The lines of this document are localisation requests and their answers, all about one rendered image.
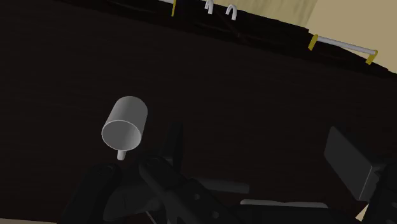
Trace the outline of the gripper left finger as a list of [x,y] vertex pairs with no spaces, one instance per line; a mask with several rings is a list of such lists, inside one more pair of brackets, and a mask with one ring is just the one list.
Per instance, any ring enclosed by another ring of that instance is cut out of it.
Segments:
[[[208,189],[180,173],[183,125],[173,123],[159,156],[138,165],[132,189],[135,213],[164,210],[170,224],[236,224],[235,216]],[[116,164],[97,164],[85,175],[66,206],[59,224],[105,224],[113,208],[111,196],[122,188]]]

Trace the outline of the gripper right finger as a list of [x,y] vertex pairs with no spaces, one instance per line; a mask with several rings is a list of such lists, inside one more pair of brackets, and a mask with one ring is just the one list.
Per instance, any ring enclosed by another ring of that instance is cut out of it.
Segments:
[[367,202],[362,224],[397,224],[397,160],[383,160],[357,136],[331,127],[324,157],[352,196]]

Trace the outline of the dark brown wooden table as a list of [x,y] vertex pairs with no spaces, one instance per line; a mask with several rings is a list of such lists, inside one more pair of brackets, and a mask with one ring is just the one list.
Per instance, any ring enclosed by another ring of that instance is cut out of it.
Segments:
[[363,208],[323,156],[345,126],[397,160],[397,80],[54,0],[0,0],[0,218],[57,221],[91,166],[116,162],[114,103],[148,107],[138,154],[185,128],[185,175],[248,183],[254,199]]

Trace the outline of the clothes rail with dark clothes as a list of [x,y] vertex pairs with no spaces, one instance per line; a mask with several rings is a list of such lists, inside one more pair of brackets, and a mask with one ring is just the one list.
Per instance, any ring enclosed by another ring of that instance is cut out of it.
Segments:
[[180,31],[236,43],[327,66],[397,80],[393,73],[376,63],[367,64],[339,46],[309,44],[308,29],[276,19],[254,15],[212,0],[58,0],[80,8],[162,25]]

